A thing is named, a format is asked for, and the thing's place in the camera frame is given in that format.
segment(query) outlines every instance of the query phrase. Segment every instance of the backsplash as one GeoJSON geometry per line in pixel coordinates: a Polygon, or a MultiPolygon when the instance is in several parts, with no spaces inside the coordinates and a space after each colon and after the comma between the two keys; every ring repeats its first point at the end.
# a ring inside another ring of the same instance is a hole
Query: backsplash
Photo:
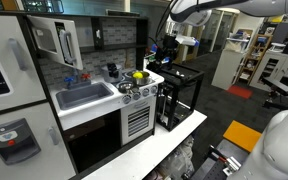
{"type": "Polygon", "coordinates": [[[136,20],[103,19],[104,44],[136,43],[136,20]]]}
{"type": "MultiPolygon", "coordinates": [[[[122,65],[125,68],[126,57],[128,57],[128,68],[135,68],[136,49],[121,49],[114,51],[94,52],[81,54],[83,60],[82,73],[90,73],[92,78],[101,74],[101,66],[108,62],[122,65]]],[[[48,59],[39,59],[39,63],[47,86],[65,86],[64,78],[73,75],[73,69],[48,59]]]]}

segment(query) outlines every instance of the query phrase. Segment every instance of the ice dispenser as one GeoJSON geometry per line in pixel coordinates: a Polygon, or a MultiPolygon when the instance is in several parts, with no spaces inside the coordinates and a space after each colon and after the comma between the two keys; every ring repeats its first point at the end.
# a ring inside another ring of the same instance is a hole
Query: ice dispenser
{"type": "Polygon", "coordinates": [[[0,124],[0,158],[6,165],[25,161],[40,151],[25,118],[0,124]]]}

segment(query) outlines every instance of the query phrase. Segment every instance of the orange mat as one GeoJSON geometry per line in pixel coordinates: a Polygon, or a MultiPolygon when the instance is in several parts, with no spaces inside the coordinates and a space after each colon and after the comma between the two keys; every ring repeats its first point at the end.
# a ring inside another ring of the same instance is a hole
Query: orange mat
{"type": "Polygon", "coordinates": [[[233,120],[223,137],[240,148],[251,152],[261,137],[261,133],[233,120]]]}
{"type": "Polygon", "coordinates": [[[245,89],[245,88],[241,88],[241,87],[238,87],[238,86],[231,86],[227,92],[231,93],[231,94],[234,94],[236,96],[240,96],[240,97],[243,97],[245,99],[248,99],[251,97],[251,95],[253,94],[252,91],[248,90],[248,89],[245,89]]]}

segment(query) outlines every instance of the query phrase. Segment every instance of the gray carpet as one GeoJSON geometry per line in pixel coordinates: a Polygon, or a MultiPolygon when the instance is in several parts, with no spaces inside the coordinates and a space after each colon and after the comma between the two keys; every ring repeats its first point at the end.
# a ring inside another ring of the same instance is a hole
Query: gray carpet
{"type": "MultiPolygon", "coordinates": [[[[217,51],[183,64],[205,72],[196,110],[205,114],[207,120],[200,126],[195,137],[192,158],[195,169],[202,165],[208,145],[212,144],[216,147],[220,143],[232,120],[262,132],[270,119],[279,112],[277,109],[262,107],[262,103],[268,97],[265,91],[239,83],[238,86],[253,91],[249,99],[244,99],[212,86],[220,55],[221,51],[217,51]]],[[[192,95],[187,94],[192,94],[192,91],[192,89],[186,89],[182,92],[179,96],[180,101],[190,104],[192,95]]]]}

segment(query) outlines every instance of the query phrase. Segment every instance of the toy kitchen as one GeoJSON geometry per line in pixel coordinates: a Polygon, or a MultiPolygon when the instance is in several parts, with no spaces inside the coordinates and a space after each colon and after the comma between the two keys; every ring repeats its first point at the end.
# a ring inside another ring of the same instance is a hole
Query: toy kitchen
{"type": "Polygon", "coordinates": [[[147,34],[141,17],[0,12],[0,179],[83,178],[154,135],[147,34]]]}

